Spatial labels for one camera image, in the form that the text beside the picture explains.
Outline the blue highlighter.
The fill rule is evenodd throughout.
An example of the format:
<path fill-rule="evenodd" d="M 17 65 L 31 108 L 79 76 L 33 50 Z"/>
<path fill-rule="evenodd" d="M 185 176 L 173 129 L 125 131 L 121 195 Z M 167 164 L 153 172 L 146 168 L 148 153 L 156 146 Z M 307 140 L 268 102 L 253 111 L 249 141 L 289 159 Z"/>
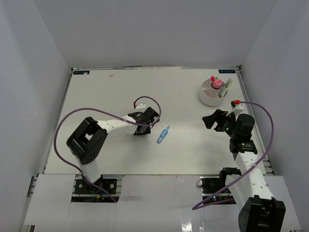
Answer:
<path fill-rule="evenodd" d="M 157 143 L 160 144 L 164 138 L 167 136 L 169 132 L 169 126 L 167 126 L 165 129 L 162 130 L 161 134 L 159 135 L 158 139 L 157 139 Z"/>

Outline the pink-lidded small jar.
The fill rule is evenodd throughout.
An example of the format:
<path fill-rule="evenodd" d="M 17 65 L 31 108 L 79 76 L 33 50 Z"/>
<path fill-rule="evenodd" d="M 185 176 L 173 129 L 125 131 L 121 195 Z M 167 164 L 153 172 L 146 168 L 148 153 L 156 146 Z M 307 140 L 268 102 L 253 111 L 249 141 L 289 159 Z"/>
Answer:
<path fill-rule="evenodd" d="M 222 80 L 221 79 L 215 79 L 213 82 L 212 82 L 212 88 L 213 89 L 220 89 L 222 87 Z"/>

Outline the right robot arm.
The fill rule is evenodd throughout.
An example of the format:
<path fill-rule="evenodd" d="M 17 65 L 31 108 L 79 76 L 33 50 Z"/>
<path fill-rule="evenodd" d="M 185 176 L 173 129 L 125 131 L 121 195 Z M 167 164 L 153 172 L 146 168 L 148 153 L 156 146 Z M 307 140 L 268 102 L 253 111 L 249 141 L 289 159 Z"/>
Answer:
<path fill-rule="evenodd" d="M 236 168 L 220 171 L 218 188 L 231 192 L 239 207 L 238 225 L 242 232 L 281 231 L 286 208 L 275 199 L 261 169 L 257 165 L 258 151 L 251 139 L 255 120 L 251 115 L 216 110 L 202 118 L 207 129 L 225 132 Z"/>

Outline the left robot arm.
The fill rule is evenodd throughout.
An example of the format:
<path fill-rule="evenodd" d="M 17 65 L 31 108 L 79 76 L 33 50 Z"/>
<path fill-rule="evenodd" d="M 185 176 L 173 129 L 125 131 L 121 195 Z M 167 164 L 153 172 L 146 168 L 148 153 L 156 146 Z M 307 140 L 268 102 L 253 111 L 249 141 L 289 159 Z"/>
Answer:
<path fill-rule="evenodd" d="M 107 140 L 122 135 L 147 135 L 151 133 L 151 126 L 158 119 L 159 113 L 151 107 L 144 112 L 133 112 L 120 119 L 97 121 L 92 117 L 85 118 L 66 141 L 82 170 L 85 187 L 92 193 L 103 187 L 103 177 L 98 170 L 96 158 Z"/>

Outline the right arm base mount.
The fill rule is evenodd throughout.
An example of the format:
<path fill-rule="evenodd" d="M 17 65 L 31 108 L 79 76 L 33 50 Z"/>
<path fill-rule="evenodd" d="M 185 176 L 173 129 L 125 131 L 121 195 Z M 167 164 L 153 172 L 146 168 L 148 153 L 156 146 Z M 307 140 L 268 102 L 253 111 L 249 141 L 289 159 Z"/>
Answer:
<path fill-rule="evenodd" d="M 197 181 L 197 187 L 201 189 L 202 200 L 204 200 L 218 190 L 220 190 L 223 186 L 220 184 L 219 176 L 201 176 L 200 179 Z M 204 202 L 203 204 L 206 205 L 220 201 L 227 201 L 229 199 L 230 201 L 223 202 L 221 204 L 235 204 L 231 192 L 226 189 L 223 192 L 213 196 L 211 199 L 209 199 L 207 202 Z"/>

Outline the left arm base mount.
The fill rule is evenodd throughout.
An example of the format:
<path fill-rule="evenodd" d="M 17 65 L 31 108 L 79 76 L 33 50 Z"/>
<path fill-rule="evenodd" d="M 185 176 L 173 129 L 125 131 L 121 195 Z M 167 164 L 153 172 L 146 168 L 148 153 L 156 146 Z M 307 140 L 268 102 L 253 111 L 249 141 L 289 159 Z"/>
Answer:
<path fill-rule="evenodd" d="M 120 198 L 121 179 L 101 177 L 94 183 L 87 183 L 83 176 L 75 178 L 71 196 L 73 203 L 116 203 Z"/>

